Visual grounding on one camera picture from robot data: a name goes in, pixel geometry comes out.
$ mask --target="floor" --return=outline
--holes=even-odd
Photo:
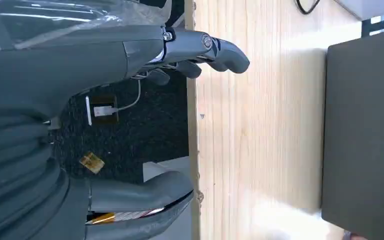
[[[166,0],[140,2],[162,7]],[[167,25],[170,26],[183,12],[184,0],[172,0],[172,14]],[[141,183],[143,163],[187,156],[186,78],[175,72],[169,74],[171,81],[166,86],[143,80],[139,102],[119,112],[119,122],[113,125],[88,125],[85,96],[115,95],[118,105],[125,106],[137,97],[135,80],[73,96],[60,116],[61,129],[50,133],[55,142],[53,155],[61,166],[75,177]],[[97,175],[79,163],[89,151],[105,162]]]

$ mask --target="white cable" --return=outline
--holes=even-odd
[[[123,106],[123,107],[119,107],[119,108],[116,108],[115,109],[115,112],[118,112],[118,111],[121,111],[121,110],[125,110],[125,109],[128,109],[130,107],[133,107],[135,104],[138,103],[139,99],[141,98],[141,80],[138,79],[137,80],[137,98],[136,100],[132,103],[132,104],[129,104],[127,106]]]
[[[110,116],[114,113],[117,113],[118,111],[121,111],[121,110],[125,110],[125,109],[128,109],[132,106],[134,106],[136,103],[138,103],[139,99],[141,98],[141,80],[138,79],[137,80],[137,98],[136,100],[132,103],[132,104],[129,104],[127,106],[123,106],[123,107],[120,107],[120,108],[113,108],[111,106],[96,106],[93,108],[93,114],[95,117],[103,117],[103,116]],[[86,105],[87,105],[87,109],[88,111],[90,111],[90,107],[89,107],[89,97],[86,97]],[[89,120],[89,125],[92,125],[92,120],[91,119],[88,119]]]

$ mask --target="wooden desk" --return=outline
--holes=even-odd
[[[294,0],[195,2],[195,30],[235,43],[251,66],[234,74],[203,65],[188,80],[190,157],[204,196],[192,206],[193,239],[340,240],[340,228],[314,216],[325,53],[359,38],[361,23],[333,0],[307,16]],[[192,6],[186,0],[190,29]]]

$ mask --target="black laptop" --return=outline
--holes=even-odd
[[[384,240],[384,32],[327,52],[322,218]]]

